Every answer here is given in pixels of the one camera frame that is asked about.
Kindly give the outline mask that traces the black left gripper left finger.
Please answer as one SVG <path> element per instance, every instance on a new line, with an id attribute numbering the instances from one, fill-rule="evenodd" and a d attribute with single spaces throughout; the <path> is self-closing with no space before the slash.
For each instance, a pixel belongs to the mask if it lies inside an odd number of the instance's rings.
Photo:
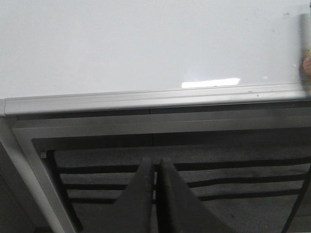
<path id="1" fill-rule="evenodd" d="M 148 233 L 154 191 L 154 166 L 143 158 L 134 177 L 100 221 L 100 233 Z"/>

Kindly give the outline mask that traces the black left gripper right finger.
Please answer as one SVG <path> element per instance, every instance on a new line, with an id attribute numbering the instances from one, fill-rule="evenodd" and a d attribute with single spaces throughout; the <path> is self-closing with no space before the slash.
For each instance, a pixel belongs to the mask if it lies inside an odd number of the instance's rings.
<path id="1" fill-rule="evenodd" d="M 169 159 L 159 164 L 160 233 L 232 233 L 191 192 Z"/>

